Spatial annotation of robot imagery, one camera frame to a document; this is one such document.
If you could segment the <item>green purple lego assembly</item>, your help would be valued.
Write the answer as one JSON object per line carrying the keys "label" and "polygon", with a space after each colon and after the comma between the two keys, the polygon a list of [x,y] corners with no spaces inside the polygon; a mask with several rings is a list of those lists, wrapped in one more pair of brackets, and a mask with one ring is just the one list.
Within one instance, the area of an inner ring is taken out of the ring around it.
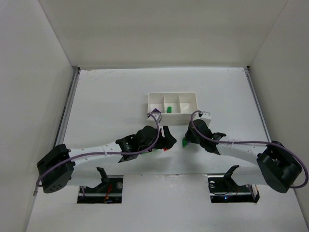
{"label": "green purple lego assembly", "polygon": [[188,141],[185,137],[182,139],[182,147],[185,148],[190,144],[190,141]]}

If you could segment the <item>green plate purple brick lego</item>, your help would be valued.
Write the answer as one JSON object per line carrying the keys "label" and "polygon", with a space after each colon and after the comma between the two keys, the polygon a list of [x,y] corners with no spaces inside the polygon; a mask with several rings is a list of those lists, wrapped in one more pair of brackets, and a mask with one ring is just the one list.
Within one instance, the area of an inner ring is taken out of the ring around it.
{"label": "green plate purple brick lego", "polygon": [[151,150],[144,151],[144,152],[141,153],[141,154],[147,154],[147,153],[155,152],[155,151],[158,151],[158,150],[159,150],[159,149],[151,149]]}

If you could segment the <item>purple lego brick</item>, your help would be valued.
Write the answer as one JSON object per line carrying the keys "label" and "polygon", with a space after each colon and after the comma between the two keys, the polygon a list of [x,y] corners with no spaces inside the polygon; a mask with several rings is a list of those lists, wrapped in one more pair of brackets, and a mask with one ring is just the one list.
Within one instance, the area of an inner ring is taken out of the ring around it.
{"label": "purple lego brick", "polygon": [[151,111],[151,114],[161,114],[162,112],[160,110],[158,110],[157,108],[153,109]]}

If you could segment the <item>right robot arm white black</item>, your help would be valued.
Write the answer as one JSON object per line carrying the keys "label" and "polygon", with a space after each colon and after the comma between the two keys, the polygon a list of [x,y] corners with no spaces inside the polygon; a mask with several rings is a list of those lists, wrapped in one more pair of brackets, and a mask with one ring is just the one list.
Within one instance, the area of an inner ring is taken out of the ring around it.
{"label": "right robot arm white black", "polygon": [[209,153],[244,160],[253,167],[232,166],[226,176],[238,186],[268,185],[279,193],[300,189],[309,182],[301,159],[281,143],[238,141],[224,133],[213,133],[202,119],[191,120],[185,140],[200,145]]}

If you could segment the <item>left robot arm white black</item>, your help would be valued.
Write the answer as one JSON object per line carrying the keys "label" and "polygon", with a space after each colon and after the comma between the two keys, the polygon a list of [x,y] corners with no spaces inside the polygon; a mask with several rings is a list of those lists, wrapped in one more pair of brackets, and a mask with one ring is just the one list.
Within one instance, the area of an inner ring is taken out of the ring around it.
{"label": "left robot arm white black", "polygon": [[57,192],[67,185],[102,187],[109,182],[104,165],[131,161],[157,150],[169,150],[176,142],[168,126],[145,126],[135,134],[106,145],[69,149],[65,144],[59,144],[38,161],[36,185],[44,193]]}

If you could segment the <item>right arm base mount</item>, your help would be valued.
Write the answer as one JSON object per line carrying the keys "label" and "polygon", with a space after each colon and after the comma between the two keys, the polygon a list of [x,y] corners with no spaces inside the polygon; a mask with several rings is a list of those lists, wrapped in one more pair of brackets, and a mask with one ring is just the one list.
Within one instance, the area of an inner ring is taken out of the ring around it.
{"label": "right arm base mount", "polygon": [[232,174],[239,168],[232,166],[226,173],[208,175],[211,203],[257,203],[260,194],[256,185],[239,186]]}

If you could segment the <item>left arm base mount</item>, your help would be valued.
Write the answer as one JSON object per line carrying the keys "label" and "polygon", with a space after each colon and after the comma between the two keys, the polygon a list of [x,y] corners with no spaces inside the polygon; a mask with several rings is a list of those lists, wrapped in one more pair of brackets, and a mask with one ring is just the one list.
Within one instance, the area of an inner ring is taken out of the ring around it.
{"label": "left arm base mount", "polygon": [[93,188],[79,187],[78,204],[120,204],[122,203],[123,175],[107,175],[103,168],[97,168],[100,181]]}

